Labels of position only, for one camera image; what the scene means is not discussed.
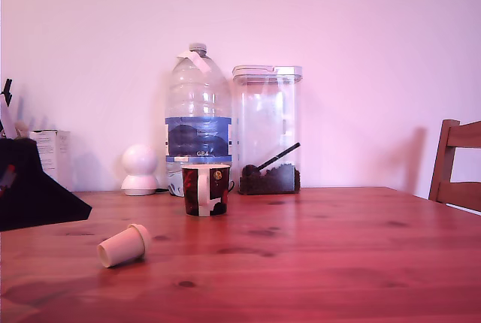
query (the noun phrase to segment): coffee grounds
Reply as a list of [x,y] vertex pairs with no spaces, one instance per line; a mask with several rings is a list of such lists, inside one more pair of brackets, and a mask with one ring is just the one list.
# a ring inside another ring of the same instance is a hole
[[244,167],[240,178],[239,193],[244,195],[299,193],[301,174],[292,164],[282,164],[277,168],[267,170],[265,175],[250,174]]

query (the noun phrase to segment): chair backrest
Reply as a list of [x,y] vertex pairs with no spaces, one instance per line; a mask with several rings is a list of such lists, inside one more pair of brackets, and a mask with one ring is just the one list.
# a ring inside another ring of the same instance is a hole
[[481,211],[481,183],[450,182],[456,148],[481,148],[481,121],[443,120],[429,200]]

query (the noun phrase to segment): blue label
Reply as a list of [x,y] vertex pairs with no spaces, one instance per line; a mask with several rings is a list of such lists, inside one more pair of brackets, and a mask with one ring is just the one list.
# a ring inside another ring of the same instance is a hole
[[185,116],[166,118],[167,162],[230,162],[231,118]]

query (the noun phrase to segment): beige cup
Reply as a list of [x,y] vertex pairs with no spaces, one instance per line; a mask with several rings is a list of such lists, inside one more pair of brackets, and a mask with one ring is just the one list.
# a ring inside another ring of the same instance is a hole
[[147,229],[140,224],[130,224],[124,231],[100,243],[97,253],[100,262],[108,268],[144,256],[149,245],[150,234]]

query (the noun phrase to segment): white box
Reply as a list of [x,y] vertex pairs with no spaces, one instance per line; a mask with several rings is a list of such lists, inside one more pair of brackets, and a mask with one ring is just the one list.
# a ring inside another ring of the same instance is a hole
[[70,132],[35,130],[30,131],[29,136],[37,142],[44,172],[67,190],[72,190]]

